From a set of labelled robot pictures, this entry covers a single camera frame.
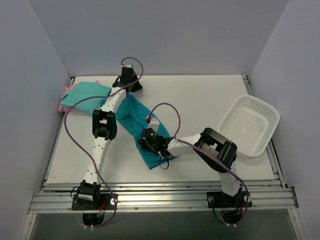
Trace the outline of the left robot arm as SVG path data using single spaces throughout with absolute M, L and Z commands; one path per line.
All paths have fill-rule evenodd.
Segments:
M 95 210 L 101 203 L 100 170 L 103 167 L 107 150 L 118 131 L 116 111 L 128 93 L 141 90 L 142 86 L 131 64 L 123 65 L 121 75 L 112 85 L 106 102 L 92 113 L 92 134 L 94 136 L 91 154 L 92 164 L 88 167 L 83 181 L 77 189 L 79 201 L 90 210 Z

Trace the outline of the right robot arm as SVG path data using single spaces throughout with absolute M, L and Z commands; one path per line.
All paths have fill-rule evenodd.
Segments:
M 178 139 L 165 138 L 149 127 L 142 131 L 138 144 L 144 151 L 165 160 L 197 154 L 211 169 L 218 172 L 223 203 L 232 207 L 240 201 L 238 191 L 241 182 L 236 178 L 236 171 L 232 170 L 238 147 L 212 128 L 207 127 L 201 133 Z

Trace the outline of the teal t shirt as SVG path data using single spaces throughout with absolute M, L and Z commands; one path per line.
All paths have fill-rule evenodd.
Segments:
M 145 151 L 141 149 L 141 146 L 139 145 L 142 131 L 148 126 L 146 117 L 149 116 L 150 112 L 151 111 L 132 94 L 128 94 L 119 105 L 115 116 L 116 120 L 133 136 L 137 150 L 147 167 L 152 170 L 162 164 L 168 164 L 169 160 L 158 154 Z

